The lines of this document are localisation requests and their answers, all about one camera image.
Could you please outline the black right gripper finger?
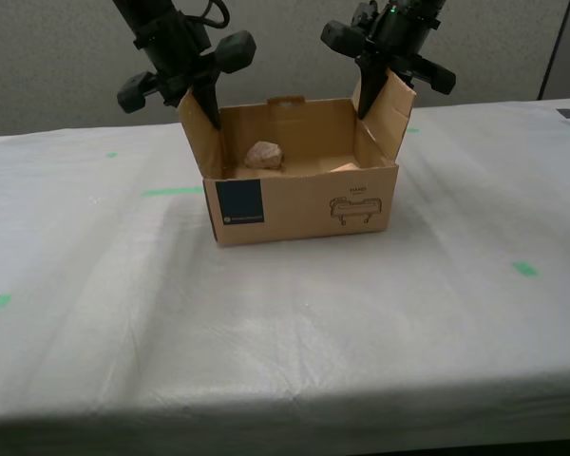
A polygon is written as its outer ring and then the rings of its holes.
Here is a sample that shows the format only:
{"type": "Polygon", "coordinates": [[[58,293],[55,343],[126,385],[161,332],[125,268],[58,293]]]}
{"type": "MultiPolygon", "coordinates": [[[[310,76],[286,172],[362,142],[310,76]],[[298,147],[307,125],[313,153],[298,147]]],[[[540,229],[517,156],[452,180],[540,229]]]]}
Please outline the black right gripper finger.
{"type": "Polygon", "coordinates": [[[360,68],[361,86],[357,107],[357,117],[360,120],[363,120],[367,116],[373,103],[388,81],[388,71],[386,66],[367,66],[360,68]]]}

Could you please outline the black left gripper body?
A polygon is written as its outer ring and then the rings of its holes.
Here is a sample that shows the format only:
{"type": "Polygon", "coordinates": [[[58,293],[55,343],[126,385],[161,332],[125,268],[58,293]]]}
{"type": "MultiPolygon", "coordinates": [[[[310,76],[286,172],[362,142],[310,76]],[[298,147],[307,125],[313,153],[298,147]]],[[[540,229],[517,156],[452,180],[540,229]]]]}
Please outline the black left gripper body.
{"type": "Polygon", "coordinates": [[[199,80],[217,80],[222,73],[232,74],[248,67],[256,54],[257,45],[247,30],[222,38],[215,50],[202,53],[188,32],[153,31],[134,41],[155,67],[131,77],[118,91],[121,109],[133,113],[145,107],[146,98],[160,93],[163,103],[176,107],[192,84],[199,80]]]}

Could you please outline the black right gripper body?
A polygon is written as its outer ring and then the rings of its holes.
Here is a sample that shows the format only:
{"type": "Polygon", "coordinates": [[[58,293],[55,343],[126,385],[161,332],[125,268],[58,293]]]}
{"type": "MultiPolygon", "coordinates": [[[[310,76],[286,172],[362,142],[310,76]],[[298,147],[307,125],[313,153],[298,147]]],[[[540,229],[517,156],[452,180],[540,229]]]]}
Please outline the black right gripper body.
{"type": "Polygon", "coordinates": [[[420,55],[428,33],[428,26],[404,18],[385,19],[368,29],[331,21],[324,27],[321,41],[352,58],[359,68],[384,66],[408,84],[416,78],[448,95],[456,85],[456,75],[420,55]]]}

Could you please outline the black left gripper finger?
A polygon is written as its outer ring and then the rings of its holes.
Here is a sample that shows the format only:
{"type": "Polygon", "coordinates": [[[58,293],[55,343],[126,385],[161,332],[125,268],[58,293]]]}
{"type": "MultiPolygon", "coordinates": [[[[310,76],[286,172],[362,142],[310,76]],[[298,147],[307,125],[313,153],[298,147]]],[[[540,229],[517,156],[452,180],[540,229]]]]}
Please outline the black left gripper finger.
{"type": "Polygon", "coordinates": [[[199,80],[192,84],[192,93],[203,113],[214,128],[220,130],[221,121],[215,80],[199,80]]]}

